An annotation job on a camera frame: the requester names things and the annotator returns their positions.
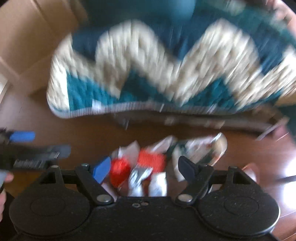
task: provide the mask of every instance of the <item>teal and white blanket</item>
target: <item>teal and white blanket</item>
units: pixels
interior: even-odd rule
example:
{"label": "teal and white blanket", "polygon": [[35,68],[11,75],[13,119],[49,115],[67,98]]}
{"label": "teal and white blanket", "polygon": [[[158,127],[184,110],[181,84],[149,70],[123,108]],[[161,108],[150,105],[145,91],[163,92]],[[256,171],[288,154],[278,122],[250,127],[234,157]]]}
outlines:
{"label": "teal and white blanket", "polygon": [[240,4],[205,3],[180,25],[154,19],[88,27],[55,51],[48,104],[63,118],[235,113],[296,91],[295,47],[283,22]]}

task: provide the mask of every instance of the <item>metal screw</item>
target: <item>metal screw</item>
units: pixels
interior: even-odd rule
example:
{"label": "metal screw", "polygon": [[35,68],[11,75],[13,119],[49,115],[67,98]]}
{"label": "metal screw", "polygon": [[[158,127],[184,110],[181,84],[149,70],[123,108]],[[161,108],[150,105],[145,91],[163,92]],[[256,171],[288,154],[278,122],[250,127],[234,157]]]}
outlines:
{"label": "metal screw", "polygon": [[99,202],[110,202],[112,200],[111,196],[102,194],[97,196],[96,198]]}
{"label": "metal screw", "polygon": [[181,195],[178,196],[178,199],[181,202],[191,202],[193,197],[191,195],[188,195],[188,194],[181,194]]}
{"label": "metal screw", "polygon": [[139,208],[139,207],[141,207],[141,204],[139,204],[139,203],[133,203],[132,206],[135,207],[135,208]]}

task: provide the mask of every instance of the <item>human hand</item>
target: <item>human hand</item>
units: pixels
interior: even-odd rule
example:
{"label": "human hand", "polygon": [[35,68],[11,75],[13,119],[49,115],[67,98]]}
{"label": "human hand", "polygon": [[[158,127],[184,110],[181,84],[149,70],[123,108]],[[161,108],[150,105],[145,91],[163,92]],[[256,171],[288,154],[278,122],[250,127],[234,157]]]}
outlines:
{"label": "human hand", "polygon": [[[13,180],[13,174],[12,173],[8,173],[4,182],[5,183],[9,183]],[[5,201],[6,201],[6,192],[5,190],[3,190],[3,192],[0,194],[0,222],[2,221],[2,218],[3,218],[3,210],[4,210],[4,204],[5,204]]]}

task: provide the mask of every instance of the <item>zigzag pattern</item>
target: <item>zigzag pattern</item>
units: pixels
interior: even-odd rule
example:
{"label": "zigzag pattern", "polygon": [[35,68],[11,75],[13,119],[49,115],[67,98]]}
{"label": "zigzag pattern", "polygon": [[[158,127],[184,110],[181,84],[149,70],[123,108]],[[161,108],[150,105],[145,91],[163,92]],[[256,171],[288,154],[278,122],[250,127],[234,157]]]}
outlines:
{"label": "zigzag pattern", "polygon": [[168,100],[183,105],[223,76],[238,108],[282,91],[296,90],[296,53],[288,47],[283,61],[266,75],[261,73],[258,51],[252,39],[226,20],[209,26],[183,61],[170,55],[154,32],[138,21],[127,21],[104,33],[97,45],[96,61],[89,61],[72,49],[66,38],[52,62],[48,100],[56,108],[68,110],[65,72],[99,83],[110,95],[119,98],[131,68]]}

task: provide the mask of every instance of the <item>black circular pad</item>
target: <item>black circular pad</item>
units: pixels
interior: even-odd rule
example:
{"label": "black circular pad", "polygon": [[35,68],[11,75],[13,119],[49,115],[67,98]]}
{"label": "black circular pad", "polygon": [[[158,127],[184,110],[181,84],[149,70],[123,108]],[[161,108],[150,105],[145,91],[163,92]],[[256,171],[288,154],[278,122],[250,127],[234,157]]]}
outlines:
{"label": "black circular pad", "polygon": [[79,192],[45,184],[27,189],[10,205],[13,224],[33,236],[58,236],[78,228],[90,213],[89,201]]}
{"label": "black circular pad", "polygon": [[279,206],[268,194],[242,185],[209,193],[198,204],[204,223],[230,237],[255,237],[272,230]]}

